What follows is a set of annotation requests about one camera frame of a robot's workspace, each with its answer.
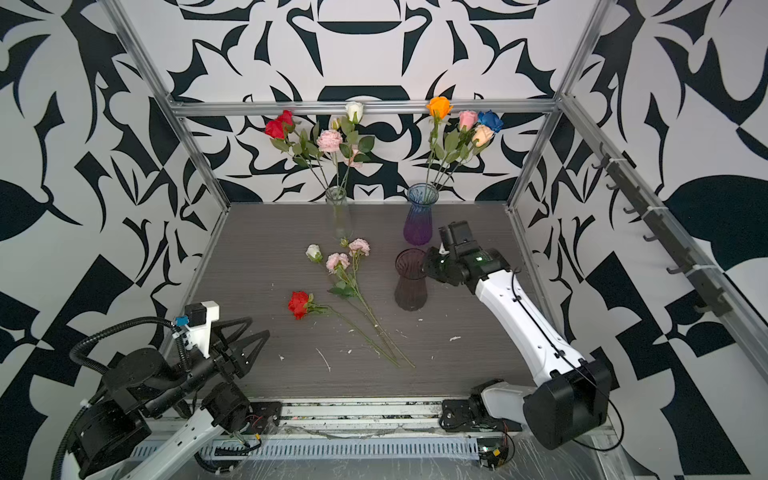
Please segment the purple blue glass vase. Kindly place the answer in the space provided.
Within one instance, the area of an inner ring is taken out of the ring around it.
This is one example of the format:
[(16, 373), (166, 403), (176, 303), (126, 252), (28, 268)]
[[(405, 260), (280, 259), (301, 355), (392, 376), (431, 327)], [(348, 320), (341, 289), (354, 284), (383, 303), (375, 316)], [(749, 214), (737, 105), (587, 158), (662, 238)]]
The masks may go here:
[(430, 242), (433, 234), (432, 207), (439, 192), (432, 183), (418, 183), (407, 191), (410, 209), (403, 227), (403, 237), (411, 245), (422, 246)]

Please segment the smoky pink glass vase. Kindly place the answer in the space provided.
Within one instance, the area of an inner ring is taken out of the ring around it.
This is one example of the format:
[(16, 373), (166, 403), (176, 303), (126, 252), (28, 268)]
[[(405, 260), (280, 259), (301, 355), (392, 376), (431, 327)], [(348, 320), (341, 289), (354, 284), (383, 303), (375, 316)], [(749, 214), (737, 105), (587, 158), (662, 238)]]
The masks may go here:
[(423, 270), (425, 256), (423, 250), (410, 248), (400, 252), (395, 260), (399, 279), (394, 299), (402, 310), (417, 311), (427, 302), (426, 273)]

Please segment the red rose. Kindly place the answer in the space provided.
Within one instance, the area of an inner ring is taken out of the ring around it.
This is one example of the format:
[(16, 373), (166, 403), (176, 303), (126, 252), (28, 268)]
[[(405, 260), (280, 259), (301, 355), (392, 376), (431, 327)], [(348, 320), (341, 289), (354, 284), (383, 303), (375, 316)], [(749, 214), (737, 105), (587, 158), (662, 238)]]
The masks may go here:
[(294, 291), (289, 300), (288, 309), (293, 314), (295, 320), (302, 320), (304, 317), (310, 315), (332, 315), (337, 317), (338, 319), (342, 320), (352, 330), (353, 333), (362, 337), (368, 346), (372, 348), (379, 356), (385, 358), (393, 365), (398, 366), (397, 360), (391, 354), (387, 354), (383, 348), (370, 336), (364, 333), (356, 323), (354, 323), (351, 319), (333, 307), (316, 303), (313, 294), (307, 293), (305, 291)]

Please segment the small pink carnation stem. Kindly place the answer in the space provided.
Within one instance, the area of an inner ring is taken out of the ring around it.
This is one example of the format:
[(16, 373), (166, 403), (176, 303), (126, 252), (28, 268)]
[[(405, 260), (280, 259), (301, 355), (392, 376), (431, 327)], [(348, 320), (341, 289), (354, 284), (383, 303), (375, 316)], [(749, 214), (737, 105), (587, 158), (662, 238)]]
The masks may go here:
[(409, 367), (415, 368), (416, 364), (395, 343), (386, 329), (382, 326), (380, 318), (376, 315), (370, 303), (366, 300), (360, 284), (360, 268), (362, 262), (370, 256), (371, 246), (363, 238), (342, 237), (339, 240), (340, 250), (329, 254), (323, 261), (329, 275), (335, 278), (331, 293), (339, 298), (346, 299), (359, 305), (364, 317), (376, 333), (386, 354), (395, 363), (404, 361)]

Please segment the clear glass vase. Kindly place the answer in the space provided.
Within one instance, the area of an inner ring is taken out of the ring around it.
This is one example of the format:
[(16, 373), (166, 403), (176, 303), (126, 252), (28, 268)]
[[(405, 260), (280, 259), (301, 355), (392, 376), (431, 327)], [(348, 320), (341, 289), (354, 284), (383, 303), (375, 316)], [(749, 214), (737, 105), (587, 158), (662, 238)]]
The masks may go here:
[(329, 187), (325, 192), (334, 237), (338, 240), (352, 236), (352, 219), (346, 191), (340, 186)]

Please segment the peach rose stem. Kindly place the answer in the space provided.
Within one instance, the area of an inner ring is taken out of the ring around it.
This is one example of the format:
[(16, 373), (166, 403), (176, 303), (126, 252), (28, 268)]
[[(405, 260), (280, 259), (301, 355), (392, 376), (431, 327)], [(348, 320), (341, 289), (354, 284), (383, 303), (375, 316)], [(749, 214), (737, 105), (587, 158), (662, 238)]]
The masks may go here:
[(471, 129), (454, 129), (444, 139), (447, 152), (446, 169), (439, 179), (438, 188), (445, 188), (453, 180), (460, 166), (467, 164), (488, 147), (496, 132), (490, 127), (477, 124)]

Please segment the blue rose stem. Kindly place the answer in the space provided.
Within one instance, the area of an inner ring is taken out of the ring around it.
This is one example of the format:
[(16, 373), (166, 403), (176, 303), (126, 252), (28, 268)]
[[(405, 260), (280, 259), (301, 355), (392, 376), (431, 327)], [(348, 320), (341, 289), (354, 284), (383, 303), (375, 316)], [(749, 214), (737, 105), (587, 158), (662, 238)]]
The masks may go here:
[(477, 124), (483, 124), (490, 127), (496, 134), (499, 133), (503, 127), (501, 118), (491, 110), (484, 112), (465, 110), (459, 114), (458, 124), (454, 129), (471, 129)]

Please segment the orange rose stem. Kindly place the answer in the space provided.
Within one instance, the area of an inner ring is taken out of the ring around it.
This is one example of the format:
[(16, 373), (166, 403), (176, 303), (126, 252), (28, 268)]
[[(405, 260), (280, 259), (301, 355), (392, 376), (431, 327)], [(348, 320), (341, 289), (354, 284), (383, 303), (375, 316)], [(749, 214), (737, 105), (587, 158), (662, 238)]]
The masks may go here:
[(444, 96), (434, 97), (427, 103), (432, 128), (429, 135), (430, 153), (427, 163), (426, 182), (435, 188), (438, 187), (439, 179), (446, 169), (447, 152), (443, 146), (441, 125), (452, 109), (451, 101)]

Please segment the pink peony flower stem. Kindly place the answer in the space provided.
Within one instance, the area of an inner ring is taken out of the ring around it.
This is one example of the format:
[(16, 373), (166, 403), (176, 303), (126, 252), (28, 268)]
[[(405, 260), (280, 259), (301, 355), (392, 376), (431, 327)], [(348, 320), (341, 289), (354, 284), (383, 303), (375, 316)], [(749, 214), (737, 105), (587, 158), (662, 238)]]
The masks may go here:
[(341, 134), (338, 132), (337, 120), (340, 118), (333, 118), (329, 128), (322, 130), (315, 140), (316, 146), (321, 153), (321, 158), (329, 160), (336, 168), (335, 179), (330, 183), (330, 186), (339, 186), (339, 175), (343, 172), (342, 166), (339, 164), (340, 154), (338, 153)]

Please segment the red rose stem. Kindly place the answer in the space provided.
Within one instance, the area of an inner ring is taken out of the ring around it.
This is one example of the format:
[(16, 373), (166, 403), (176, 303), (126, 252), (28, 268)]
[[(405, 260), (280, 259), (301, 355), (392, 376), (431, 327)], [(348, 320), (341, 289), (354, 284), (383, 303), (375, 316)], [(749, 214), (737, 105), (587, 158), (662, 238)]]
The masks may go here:
[(323, 171), (324, 154), (306, 130), (297, 128), (297, 121), (290, 110), (283, 110), (275, 119), (265, 124), (264, 133), (273, 147), (286, 153), (302, 169), (308, 169), (324, 190), (330, 181)]

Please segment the small white rose stem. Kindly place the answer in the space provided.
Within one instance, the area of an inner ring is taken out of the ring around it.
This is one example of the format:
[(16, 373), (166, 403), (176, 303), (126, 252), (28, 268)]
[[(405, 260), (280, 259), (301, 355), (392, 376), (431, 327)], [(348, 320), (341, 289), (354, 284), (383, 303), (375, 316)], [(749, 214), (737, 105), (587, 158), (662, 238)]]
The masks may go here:
[(313, 263), (320, 264), (324, 259), (321, 248), (318, 244), (310, 244), (306, 249), (305, 255)]

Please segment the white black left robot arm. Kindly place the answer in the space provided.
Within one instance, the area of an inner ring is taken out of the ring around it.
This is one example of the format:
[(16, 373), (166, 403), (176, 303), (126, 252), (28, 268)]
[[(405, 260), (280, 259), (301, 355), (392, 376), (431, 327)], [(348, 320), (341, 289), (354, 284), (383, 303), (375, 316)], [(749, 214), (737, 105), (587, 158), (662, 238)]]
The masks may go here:
[[(87, 349), (100, 341), (144, 324), (170, 330), (178, 364), (169, 365), (152, 347), (130, 353), (113, 367), (87, 356)], [(182, 416), (183, 426), (130, 478), (166, 479), (215, 437), (227, 434), (240, 439), (250, 402), (235, 381), (250, 372), (270, 338), (267, 330), (249, 334), (251, 324), (249, 317), (215, 323), (205, 338), (207, 355), (192, 342), (183, 318), (139, 317), (75, 344), (70, 359), (99, 373), (101, 384), (67, 427), (54, 455), (51, 478), (88, 479), (118, 466), (150, 436), (149, 420), (170, 409)]]

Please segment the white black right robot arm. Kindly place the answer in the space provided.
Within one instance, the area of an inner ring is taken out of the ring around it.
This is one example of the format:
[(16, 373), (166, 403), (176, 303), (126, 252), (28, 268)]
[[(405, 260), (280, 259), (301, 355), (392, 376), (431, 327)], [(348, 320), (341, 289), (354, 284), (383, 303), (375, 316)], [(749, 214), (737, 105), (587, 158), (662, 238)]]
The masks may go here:
[(441, 244), (428, 250), (424, 273), (444, 284), (464, 285), (498, 320), (529, 368), (535, 387), (486, 382), (472, 399), (495, 420), (524, 425), (554, 450), (602, 426), (614, 404), (613, 377), (599, 360), (589, 361), (555, 330), (523, 289), (517, 272), (495, 249), (484, 249), (469, 224), (439, 230)]

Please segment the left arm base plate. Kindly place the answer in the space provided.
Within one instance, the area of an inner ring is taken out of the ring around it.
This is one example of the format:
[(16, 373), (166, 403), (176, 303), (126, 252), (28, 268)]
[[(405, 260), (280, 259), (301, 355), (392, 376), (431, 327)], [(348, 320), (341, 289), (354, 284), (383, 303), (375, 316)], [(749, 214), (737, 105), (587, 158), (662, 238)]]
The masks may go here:
[(247, 435), (273, 433), (281, 425), (282, 407), (280, 401), (251, 402), (241, 432)]

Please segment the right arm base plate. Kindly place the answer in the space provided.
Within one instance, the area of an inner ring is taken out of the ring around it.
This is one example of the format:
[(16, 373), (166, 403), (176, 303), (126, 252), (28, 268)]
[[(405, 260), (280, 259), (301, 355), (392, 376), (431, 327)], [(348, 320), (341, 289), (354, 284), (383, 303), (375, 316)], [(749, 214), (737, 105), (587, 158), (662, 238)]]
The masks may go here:
[(448, 432), (523, 431), (522, 425), (518, 422), (491, 417), (480, 400), (475, 397), (444, 399), (441, 402), (438, 425)]

